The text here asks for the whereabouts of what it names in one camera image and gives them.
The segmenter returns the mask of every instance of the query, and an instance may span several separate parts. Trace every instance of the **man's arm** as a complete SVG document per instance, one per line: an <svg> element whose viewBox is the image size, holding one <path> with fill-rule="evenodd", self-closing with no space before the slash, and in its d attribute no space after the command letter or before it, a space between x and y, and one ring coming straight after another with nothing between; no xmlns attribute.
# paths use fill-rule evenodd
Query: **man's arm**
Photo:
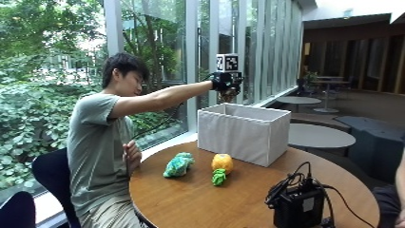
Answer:
<svg viewBox="0 0 405 228"><path fill-rule="evenodd" d="M401 208L405 209L405 148L402 153L402 160L395 170L394 184L397 195L399 196Z"/></svg>
<svg viewBox="0 0 405 228"><path fill-rule="evenodd" d="M166 109L213 88L213 82L175 85L144 96L118 98L109 118Z"/></svg>
<svg viewBox="0 0 405 228"><path fill-rule="evenodd" d="M403 139L403 152L399 166L395 169L394 185L401 202L401 213L395 221L397 228L405 227L405 139Z"/></svg>

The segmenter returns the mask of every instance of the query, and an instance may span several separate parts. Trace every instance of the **yellow toy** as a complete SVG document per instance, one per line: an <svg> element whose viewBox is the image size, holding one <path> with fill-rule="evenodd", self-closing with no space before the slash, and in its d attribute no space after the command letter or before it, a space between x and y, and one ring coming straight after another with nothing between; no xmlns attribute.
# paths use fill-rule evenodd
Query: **yellow toy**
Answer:
<svg viewBox="0 0 405 228"><path fill-rule="evenodd" d="M213 185L219 186L226 180L226 175L233 170L231 157L227 154L215 154L213 158L211 168L213 172Z"/></svg>

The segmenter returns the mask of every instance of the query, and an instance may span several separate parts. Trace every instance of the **wooden wall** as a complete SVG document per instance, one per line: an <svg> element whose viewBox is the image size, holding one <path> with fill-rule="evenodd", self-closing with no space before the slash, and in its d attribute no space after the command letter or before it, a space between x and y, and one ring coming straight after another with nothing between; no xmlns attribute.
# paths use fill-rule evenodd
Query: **wooden wall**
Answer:
<svg viewBox="0 0 405 228"><path fill-rule="evenodd" d="M405 24L305 29L301 63L354 88L405 94Z"/></svg>

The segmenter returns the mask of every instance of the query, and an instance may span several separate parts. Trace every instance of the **green toy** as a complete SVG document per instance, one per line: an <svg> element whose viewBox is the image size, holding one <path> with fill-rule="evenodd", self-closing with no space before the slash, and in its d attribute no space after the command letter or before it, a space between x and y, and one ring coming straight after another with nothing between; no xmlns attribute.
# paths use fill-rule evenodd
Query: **green toy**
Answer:
<svg viewBox="0 0 405 228"><path fill-rule="evenodd" d="M167 162L163 177L181 177L186 174L190 165L194 163L191 153L181 152L174 158Z"/></svg>
<svg viewBox="0 0 405 228"><path fill-rule="evenodd" d="M225 169L215 169L213 172L213 185L219 186L223 181L226 180L226 170Z"/></svg>

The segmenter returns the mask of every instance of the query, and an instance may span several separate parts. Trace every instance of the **man's hand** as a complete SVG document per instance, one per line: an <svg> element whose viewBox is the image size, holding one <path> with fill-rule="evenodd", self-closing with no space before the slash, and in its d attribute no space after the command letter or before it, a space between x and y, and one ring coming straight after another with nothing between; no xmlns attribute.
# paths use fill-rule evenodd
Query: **man's hand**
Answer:
<svg viewBox="0 0 405 228"><path fill-rule="evenodd" d="M402 209L399 216L397 217L394 228L405 228L405 209Z"/></svg>
<svg viewBox="0 0 405 228"><path fill-rule="evenodd" d="M140 166L141 153L137 148L136 142L129 141L128 144L122 144L124 155L122 160L128 162L128 174L130 175L134 169Z"/></svg>
<svg viewBox="0 0 405 228"><path fill-rule="evenodd" d="M211 77L213 90L225 91L229 89L231 84L231 75L230 73L214 72Z"/></svg>

